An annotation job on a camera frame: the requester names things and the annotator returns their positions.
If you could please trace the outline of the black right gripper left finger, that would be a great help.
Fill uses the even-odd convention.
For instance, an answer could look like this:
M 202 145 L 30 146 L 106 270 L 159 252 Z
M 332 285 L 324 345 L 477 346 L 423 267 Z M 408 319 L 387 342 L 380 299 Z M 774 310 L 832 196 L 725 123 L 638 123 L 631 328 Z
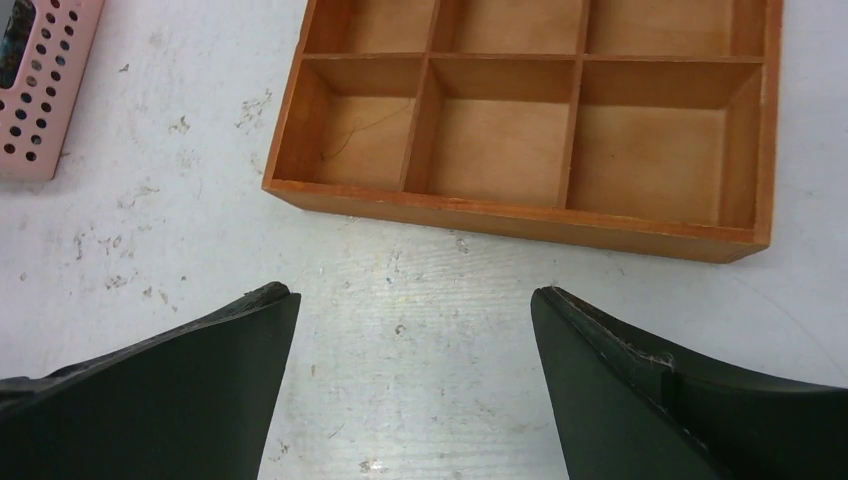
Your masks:
M 254 479 L 301 297 L 268 283 L 46 376 L 1 382 L 5 479 Z

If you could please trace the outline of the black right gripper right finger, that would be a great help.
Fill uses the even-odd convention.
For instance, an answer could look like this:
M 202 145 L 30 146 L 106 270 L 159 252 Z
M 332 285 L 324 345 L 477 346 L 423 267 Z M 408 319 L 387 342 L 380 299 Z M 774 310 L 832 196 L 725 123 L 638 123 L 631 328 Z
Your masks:
M 745 369 L 557 287 L 531 318 L 572 479 L 843 479 L 844 388 Z

